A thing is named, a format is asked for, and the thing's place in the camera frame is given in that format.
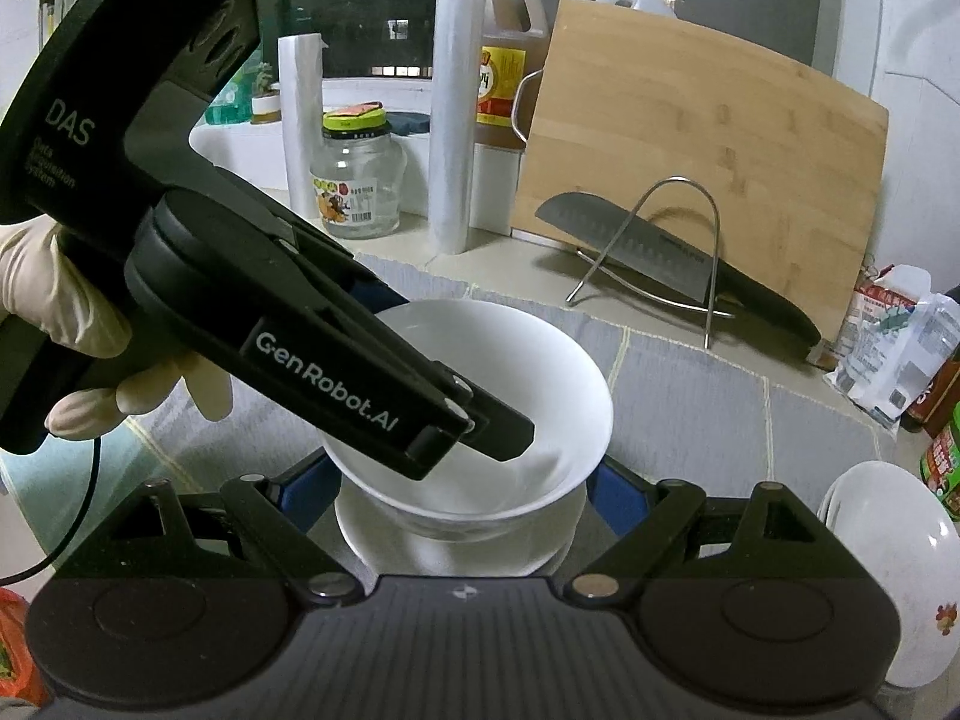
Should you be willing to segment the red printed food bag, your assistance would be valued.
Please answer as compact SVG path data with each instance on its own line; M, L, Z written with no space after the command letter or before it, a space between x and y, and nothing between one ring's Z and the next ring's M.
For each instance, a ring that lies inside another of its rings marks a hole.
M839 335L832 343L824 341L818 356L809 361L823 371L835 366L856 346L862 330L889 314L909 314L916 303L931 292L928 270L914 265L889 265L882 270L864 268L857 280Z

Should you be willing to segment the tall cling film roll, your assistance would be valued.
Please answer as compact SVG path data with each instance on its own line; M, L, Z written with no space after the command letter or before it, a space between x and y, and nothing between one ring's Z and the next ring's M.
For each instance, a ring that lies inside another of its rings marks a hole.
M469 237L484 3L436 0L428 158L428 229L435 254L460 254Z

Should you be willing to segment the bamboo cutting board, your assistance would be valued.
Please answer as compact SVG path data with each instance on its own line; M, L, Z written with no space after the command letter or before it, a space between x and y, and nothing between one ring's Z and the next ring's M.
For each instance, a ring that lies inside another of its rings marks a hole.
M880 195L889 113L758 44L690 21L562 0L512 209L596 193L839 335Z

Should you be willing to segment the short white paper roll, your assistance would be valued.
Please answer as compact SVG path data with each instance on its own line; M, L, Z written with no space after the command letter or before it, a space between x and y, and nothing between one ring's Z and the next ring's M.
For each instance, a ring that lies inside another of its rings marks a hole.
M311 158L322 140L322 54L320 32L278 39L281 132L291 210L317 220Z

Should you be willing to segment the cooking oil jug yellow cap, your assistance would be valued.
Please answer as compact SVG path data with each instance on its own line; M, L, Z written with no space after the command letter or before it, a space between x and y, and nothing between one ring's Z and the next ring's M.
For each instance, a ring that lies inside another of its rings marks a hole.
M550 26L544 0L485 0L480 76L477 91L477 142L519 151L523 140L512 128L529 125L535 104L534 83L517 96L529 73L544 68Z

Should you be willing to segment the white floral bowl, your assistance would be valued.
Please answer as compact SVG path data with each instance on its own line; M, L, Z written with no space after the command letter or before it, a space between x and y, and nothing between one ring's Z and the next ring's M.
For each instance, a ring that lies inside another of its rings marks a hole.
M612 437L607 380L583 347L524 310L471 299L379 314L428 361L470 387L473 429L423 479L335 437L324 449L387 520L444 541L511 532L596 470Z

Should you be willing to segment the dark soy sauce bottle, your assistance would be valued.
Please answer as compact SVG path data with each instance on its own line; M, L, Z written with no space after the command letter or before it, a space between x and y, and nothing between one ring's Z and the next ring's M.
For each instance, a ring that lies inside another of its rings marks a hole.
M960 379L960 361L953 355L944 362L924 392L914 400L905 411L901 422L910 433L924 431L931 437L947 426L952 417L953 408L958 403L958 379Z

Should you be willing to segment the orange plastic bag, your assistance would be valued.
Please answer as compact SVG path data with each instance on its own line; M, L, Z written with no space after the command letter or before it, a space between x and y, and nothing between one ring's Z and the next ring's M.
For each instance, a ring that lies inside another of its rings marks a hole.
M0 590L0 635L2 636L2 697L26 700L42 707L50 700L43 677L26 644L28 602L9 589Z

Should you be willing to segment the glass jar green lid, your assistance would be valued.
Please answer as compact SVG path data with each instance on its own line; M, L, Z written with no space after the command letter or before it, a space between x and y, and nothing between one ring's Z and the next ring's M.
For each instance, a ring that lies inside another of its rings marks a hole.
M339 239L375 239L394 232L400 224L398 189L405 167L407 156L392 136L381 103L324 112L309 167L324 231Z

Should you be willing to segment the green dish soap bottle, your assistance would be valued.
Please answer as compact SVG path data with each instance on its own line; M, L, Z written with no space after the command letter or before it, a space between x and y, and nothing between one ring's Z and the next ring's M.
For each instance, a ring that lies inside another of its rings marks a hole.
M203 114L206 125L244 124L251 120L252 98L260 64L262 50L256 49L206 108Z

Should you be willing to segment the white plate fruit print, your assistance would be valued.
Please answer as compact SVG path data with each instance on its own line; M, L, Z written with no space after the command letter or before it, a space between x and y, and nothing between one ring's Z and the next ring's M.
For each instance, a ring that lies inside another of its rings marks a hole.
M923 481L885 461L839 475L818 516L887 592L900 644L885 683L924 688L958 652L958 533Z

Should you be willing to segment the grey and teal checked mat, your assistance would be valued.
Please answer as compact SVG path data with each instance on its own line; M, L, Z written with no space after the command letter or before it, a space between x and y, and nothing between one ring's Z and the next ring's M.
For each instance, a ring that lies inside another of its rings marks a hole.
M711 496L740 497L760 479L781 481L809 507L860 461L892 461L896 440L861 418L796 394L713 353L516 299L573 337L608 377L608 451L649 481L682 478ZM183 388L158 410L122 422L103 447L49 439L36 454L3 455L2 481L43 550L83 539L155 476L181 493L210 493L242 473L277 476L319 449L313 426L245 387L233 411L206 421Z

